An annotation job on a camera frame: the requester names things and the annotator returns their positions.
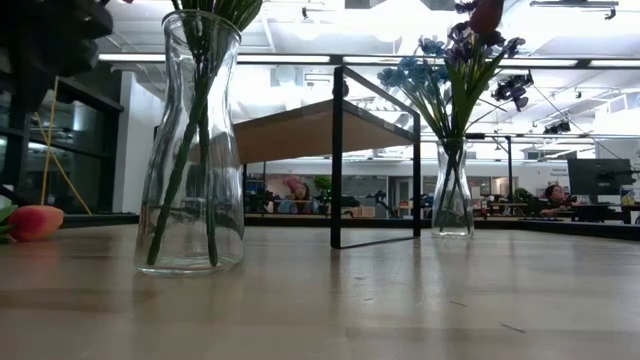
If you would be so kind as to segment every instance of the wooden tabletop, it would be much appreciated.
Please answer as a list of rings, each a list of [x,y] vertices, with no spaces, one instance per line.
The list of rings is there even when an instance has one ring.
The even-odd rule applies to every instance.
[[[343,229],[345,244],[409,229]],[[330,250],[329,229],[247,228],[243,263],[133,267],[136,227],[0,246],[7,360],[640,358],[640,246],[477,230]]]

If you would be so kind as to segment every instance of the computer monitor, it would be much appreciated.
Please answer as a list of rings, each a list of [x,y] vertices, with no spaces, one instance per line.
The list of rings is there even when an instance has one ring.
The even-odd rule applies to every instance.
[[[629,159],[568,159],[573,195],[620,195],[622,185],[633,184]]]

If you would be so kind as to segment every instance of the clear glass vase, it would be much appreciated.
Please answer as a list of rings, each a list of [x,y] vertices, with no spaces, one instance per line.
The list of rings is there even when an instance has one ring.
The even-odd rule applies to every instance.
[[[148,274],[227,269],[242,259],[240,164],[227,90],[240,33],[212,14],[163,20],[168,87],[145,179],[135,266]]]
[[[432,233],[437,236],[472,237],[473,207],[465,165],[467,141],[438,141],[438,183],[433,201]]]

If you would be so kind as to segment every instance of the green stem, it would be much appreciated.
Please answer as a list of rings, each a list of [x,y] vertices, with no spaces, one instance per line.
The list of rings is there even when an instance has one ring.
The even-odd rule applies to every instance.
[[[162,242],[162,235],[164,234],[164,230],[167,226],[171,203],[173,203],[173,200],[178,193],[180,183],[182,182],[182,173],[185,165],[187,164],[191,141],[198,129],[199,119],[205,111],[204,105],[206,105],[208,83],[208,79],[204,77],[200,77],[196,80],[196,89],[192,104],[193,106],[191,108],[191,113],[189,114],[189,122],[184,130],[182,144],[180,144],[176,161],[173,164],[173,170],[169,177],[169,185],[167,186],[167,190],[165,190],[164,202],[160,209],[160,214],[158,214],[156,229],[153,239],[151,240],[151,246],[149,247],[149,254],[147,255],[148,265],[154,265],[158,259],[158,254],[160,253],[160,243]]]
[[[442,194],[440,194],[440,201],[438,202],[438,211],[436,213],[433,214],[433,216],[435,216],[435,219],[440,220],[440,212],[442,211],[442,206],[444,205],[444,200],[445,200],[445,195],[447,193],[447,184],[449,184],[449,177],[451,176],[451,156],[448,157],[447,159],[447,172],[444,176],[444,187],[442,189]],[[444,227],[443,223],[444,220],[440,221],[440,231],[442,231],[442,228]]]
[[[216,223],[215,210],[212,208],[213,201],[211,196],[210,182],[213,181],[208,175],[209,169],[209,116],[205,113],[198,121],[199,138],[200,138],[200,176],[204,180],[205,188],[205,206],[206,206],[206,224],[207,224],[207,250],[209,254],[209,263],[215,267],[218,265],[218,249],[216,247]]]
[[[467,199],[464,198],[464,192],[462,191],[462,183],[460,181],[460,174],[458,173],[458,169],[456,167],[453,168],[455,173],[455,185],[458,186],[458,190],[460,191],[460,196],[462,196],[462,208],[464,211],[464,223],[467,225],[467,231],[471,234],[471,225],[469,224],[469,211],[467,211]]]
[[[456,166],[458,166],[458,164],[456,163],[456,160],[455,160],[455,154],[452,151],[451,155],[449,156],[449,161],[447,162],[447,174],[449,174],[449,176],[451,175],[451,171],[453,169],[455,169]],[[447,187],[449,186],[449,181],[450,180],[451,179],[448,178],[447,181],[444,184],[444,188],[442,190],[442,200],[444,200],[444,198],[445,198],[445,195],[447,193]],[[451,203],[453,202],[453,196],[455,194],[456,194],[456,187],[455,187],[455,181],[454,181],[454,186],[452,186],[451,193],[449,194],[449,201],[447,202],[447,207],[445,209],[445,213],[444,213],[444,216],[442,218],[442,222],[440,223],[440,232],[442,232],[442,230],[444,229],[445,224],[447,223],[447,218],[449,217],[449,212],[451,212]]]

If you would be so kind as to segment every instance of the white wall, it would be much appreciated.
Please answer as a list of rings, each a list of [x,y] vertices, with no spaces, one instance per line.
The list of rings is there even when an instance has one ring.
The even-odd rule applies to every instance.
[[[123,72],[120,104],[125,111],[118,123],[113,211],[139,214],[153,129],[162,120],[164,102],[140,86],[135,74]]]
[[[508,176],[506,161],[467,163],[467,176]],[[262,173],[262,163],[250,164],[249,173]],[[438,174],[438,164],[434,160],[423,160],[422,176]],[[344,175],[411,176],[410,161],[383,163],[380,161],[345,162]],[[331,160],[282,160],[267,163],[267,174],[321,175],[331,174]],[[566,162],[514,162],[513,176],[518,177],[518,186],[535,194],[536,189],[546,188],[549,182],[569,186]]]

